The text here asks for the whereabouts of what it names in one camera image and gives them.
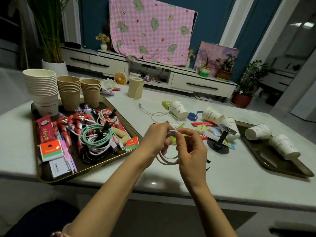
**round black base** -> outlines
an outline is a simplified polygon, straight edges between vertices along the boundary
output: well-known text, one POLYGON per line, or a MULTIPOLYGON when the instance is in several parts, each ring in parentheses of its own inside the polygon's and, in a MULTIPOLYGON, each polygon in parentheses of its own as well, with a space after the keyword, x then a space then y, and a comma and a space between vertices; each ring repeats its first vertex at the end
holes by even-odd
POLYGON ((215 151, 215 152, 217 152, 217 153, 219 153, 219 154, 223 154, 223 155, 229 153, 229 148, 228 148, 226 145, 223 145, 223 144, 222 144, 222 148, 221 148, 221 149, 216 149, 216 148, 214 147, 214 143, 215 143, 215 142, 213 142, 213 141, 211 141, 211 140, 207 140, 208 146, 209 146, 213 151, 215 151))

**stack of kraft paper cups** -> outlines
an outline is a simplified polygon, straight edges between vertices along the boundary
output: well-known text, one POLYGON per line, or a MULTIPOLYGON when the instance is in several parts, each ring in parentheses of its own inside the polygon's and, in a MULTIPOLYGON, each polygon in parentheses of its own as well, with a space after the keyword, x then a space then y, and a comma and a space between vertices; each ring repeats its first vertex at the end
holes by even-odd
POLYGON ((97 79, 81 80, 84 102, 91 108, 97 108, 100 103, 101 82, 97 79))
POLYGON ((57 85, 64 109, 75 111, 80 104, 80 79, 70 75, 58 76, 57 85))
POLYGON ((44 69, 23 71, 27 90, 41 116, 58 114, 58 87, 56 73, 44 69))

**tray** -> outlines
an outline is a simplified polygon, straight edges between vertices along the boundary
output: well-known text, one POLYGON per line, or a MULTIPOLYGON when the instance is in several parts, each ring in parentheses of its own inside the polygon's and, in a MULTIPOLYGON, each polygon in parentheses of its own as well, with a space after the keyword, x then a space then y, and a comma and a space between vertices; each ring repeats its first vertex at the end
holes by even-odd
MULTIPOLYGON (((80 99, 80 106, 84 103, 83 98, 80 99)), ((68 112, 65 111, 63 106, 61 105, 61 101, 59 100, 59 112, 64 113, 67 116, 70 116, 74 114, 74 112, 68 112)), ((104 97, 100 97, 100 106, 97 108, 97 110, 102 110, 105 108, 110 108, 111 111, 114 109, 114 107, 111 105, 111 103, 104 97)), ((39 133, 38 133, 38 124, 36 123, 36 120, 41 118, 39 115, 34 103, 31 104, 31 111, 32 111, 32 121, 33 121, 33 136, 34 136, 34 147, 35 147, 35 158, 36 158, 36 172, 37 172, 37 177, 40 182, 43 183, 48 183, 48 184, 60 184, 61 182, 65 182, 67 180, 73 179, 79 175, 85 174, 89 171, 93 171, 97 168, 100 168, 101 166, 110 163, 114 160, 120 159, 126 155, 129 155, 133 150, 124 152, 122 154, 116 154, 112 156, 112 153, 109 153, 110 157, 105 157, 101 161, 93 164, 87 164, 85 163, 81 157, 79 156, 78 153, 78 148, 77 148, 77 139, 75 135, 70 135, 75 152, 72 154, 72 158, 74 160, 74 163, 77 167, 78 172, 72 174, 71 172, 58 176, 57 178, 53 178, 51 168, 49 166, 49 161, 42 162, 41 160, 41 154, 40 154, 40 149, 39 149, 39 144, 40 144, 40 139, 39 139, 39 133)), ((117 118, 125 128, 125 130, 128 132, 128 134, 131 137, 137 136, 139 141, 142 139, 142 136, 131 126, 131 124, 128 123, 128 121, 118 112, 116 111, 117 118)), ((57 120, 57 116, 51 117, 51 121, 54 122, 57 120)))
POLYGON ((245 137, 245 130, 255 125, 236 121, 236 125, 241 135, 241 140, 246 144, 258 163, 269 171, 274 171, 286 175, 300 178, 314 176, 299 159, 294 161, 284 159, 269 143, 268 140, 248 140, 245 137))

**blue wall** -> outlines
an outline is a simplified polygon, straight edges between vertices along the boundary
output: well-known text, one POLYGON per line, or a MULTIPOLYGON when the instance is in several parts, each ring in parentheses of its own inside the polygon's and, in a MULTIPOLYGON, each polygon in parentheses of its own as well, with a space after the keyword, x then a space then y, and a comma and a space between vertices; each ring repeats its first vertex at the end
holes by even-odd
MULTIPOLYGON (((103 33, 108 21, 109 0, 79 0, 83 20, 84 43, 87 48, 97 50, 100 41, 95 37, 103 33)), ((219 43, 235 0, 159 0, 168 4, 198 12, 190 48, 197 51, 201 41, 219 43)))
POLYGON ((234 48, 240 50, 232 81, 236 81, 259 46, 282 0, 254 0, 234 48))

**canvas painting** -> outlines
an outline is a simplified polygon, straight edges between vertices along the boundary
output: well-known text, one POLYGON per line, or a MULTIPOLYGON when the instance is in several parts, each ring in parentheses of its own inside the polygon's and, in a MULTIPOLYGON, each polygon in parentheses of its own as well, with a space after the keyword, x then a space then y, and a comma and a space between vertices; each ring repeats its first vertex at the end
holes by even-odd
POLYGON ((199 60, 202 61, 202 65, 205 65, 207 58, 209 58, 209 64, 207 67, 213 69, 210 72, 210 76, 216 76, 217 70, 221 65, 221 63, 217 62, 216 60, 219 58, 222 61, 227 59, 227 54, 231 54, 237 58, 239 50, 201 41, 193 69, 196 70, 199 60))

